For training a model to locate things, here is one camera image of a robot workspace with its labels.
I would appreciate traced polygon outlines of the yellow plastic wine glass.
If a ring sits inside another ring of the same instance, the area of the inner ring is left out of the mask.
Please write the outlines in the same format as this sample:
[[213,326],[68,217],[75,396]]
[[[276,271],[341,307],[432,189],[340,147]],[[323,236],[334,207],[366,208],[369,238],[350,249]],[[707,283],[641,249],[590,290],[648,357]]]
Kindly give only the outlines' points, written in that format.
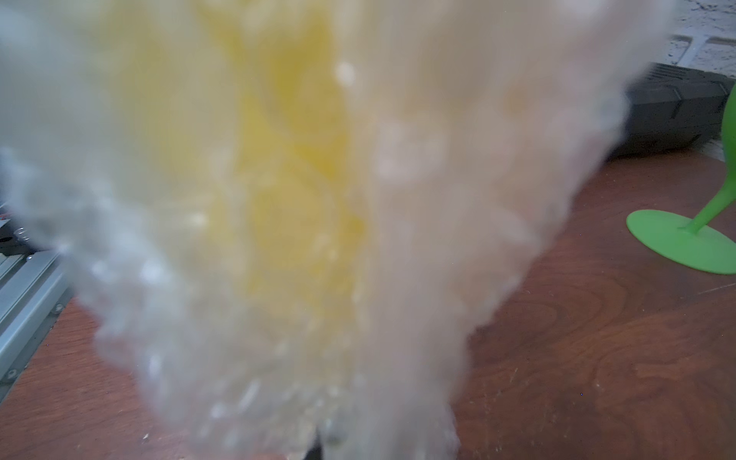
[[151,232],[187,217],[245,306],[282,327],[357,323],[365,220],[337,79],[337,1],[102,1],[110,191]]

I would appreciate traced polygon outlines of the bubble wrap sheet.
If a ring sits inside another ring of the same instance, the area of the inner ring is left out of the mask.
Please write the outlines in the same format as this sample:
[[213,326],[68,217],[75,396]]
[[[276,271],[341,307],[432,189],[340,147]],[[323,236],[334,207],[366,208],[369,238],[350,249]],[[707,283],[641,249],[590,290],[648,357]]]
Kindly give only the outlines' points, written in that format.
[[454,459],[672,1],[5,1],[4,194],[207,456]]

